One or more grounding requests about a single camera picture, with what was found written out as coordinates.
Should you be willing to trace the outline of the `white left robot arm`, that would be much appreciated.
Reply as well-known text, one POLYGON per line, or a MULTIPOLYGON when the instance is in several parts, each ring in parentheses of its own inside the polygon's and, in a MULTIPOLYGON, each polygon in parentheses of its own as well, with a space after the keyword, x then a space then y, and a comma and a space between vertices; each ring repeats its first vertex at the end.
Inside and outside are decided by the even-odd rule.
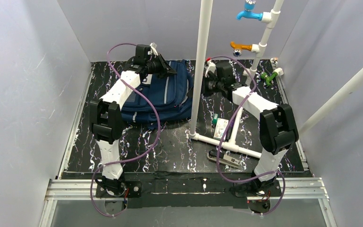
POLYGON ((120 180, 123 174, 123 163, 132 162, 143 157, 139 155, 128 160, 120 159, 119 140, 125 129, 121 110, 132 93, 143 98, 154 111, 157 123, 160 118, 154 104, 137 87, 149 74, 157 74, 161 77, 176 74, 176 71, 165 61, 157 51, 157 45, 136 45, 132 62, 119 73, 115 71, 117 80, 109 91, 97 101, 91 101, 90 107, 90 131, 93 134, 102 156, 102 176, 109 180, 120 180))

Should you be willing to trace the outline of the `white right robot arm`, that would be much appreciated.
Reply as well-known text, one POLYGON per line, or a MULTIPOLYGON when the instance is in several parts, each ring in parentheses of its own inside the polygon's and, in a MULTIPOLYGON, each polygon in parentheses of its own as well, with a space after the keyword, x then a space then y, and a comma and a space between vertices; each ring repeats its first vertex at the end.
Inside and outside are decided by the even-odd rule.
POLYGON ((244 182, 255 181, 263 184, 274 181, 282 158, 299 139, 292 107, 288 104, 278 105, 270 102, 258 95, 254 88, 238 82, 229 63, 213 63, 208 58, 206 64, 201 93, 207 96, 221 93, 259 121, 262 152, 251 178, 244 182))

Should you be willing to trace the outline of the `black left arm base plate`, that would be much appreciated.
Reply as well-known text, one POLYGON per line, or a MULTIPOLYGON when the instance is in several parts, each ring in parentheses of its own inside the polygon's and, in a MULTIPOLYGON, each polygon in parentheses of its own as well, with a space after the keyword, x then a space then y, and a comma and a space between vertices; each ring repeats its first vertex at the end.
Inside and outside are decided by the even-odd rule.
POLYGON ((125 180, 95 179, 97 198, 138 198, 141 196, 142 183, 125 180))

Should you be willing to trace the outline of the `navy blue student backpack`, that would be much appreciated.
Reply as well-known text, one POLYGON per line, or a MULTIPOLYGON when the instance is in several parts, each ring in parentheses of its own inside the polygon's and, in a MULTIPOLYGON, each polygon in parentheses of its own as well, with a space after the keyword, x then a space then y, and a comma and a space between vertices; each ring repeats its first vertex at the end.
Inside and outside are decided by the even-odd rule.
MULTIPOLYGON (((187 61, 169 61, 170 66, 177 71, 176 75, 159 79, 153 75, 149 84, 141 83, 136 88, 155 107, 160 123, 185 120, 191 117, 192 98, 188 92, 193 88, 193 78, 189 73, 187 61)), ((132 92, 121 108, 125 122, 139 123, 150 129, 156 129, 157 118, 149 103, 132 92)))

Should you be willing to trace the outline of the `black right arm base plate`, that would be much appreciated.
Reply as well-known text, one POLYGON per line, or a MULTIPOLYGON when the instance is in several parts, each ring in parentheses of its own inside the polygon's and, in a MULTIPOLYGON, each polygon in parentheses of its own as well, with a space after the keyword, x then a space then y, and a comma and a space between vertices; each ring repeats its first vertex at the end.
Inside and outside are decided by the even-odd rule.
POLYGON ((281 195, 281 187, 276 178, 261 182, 253 180, 246 183, 235 183, 230 192, 236 197, 252 197, 259 196, 261 198, 277 197, 281 195))

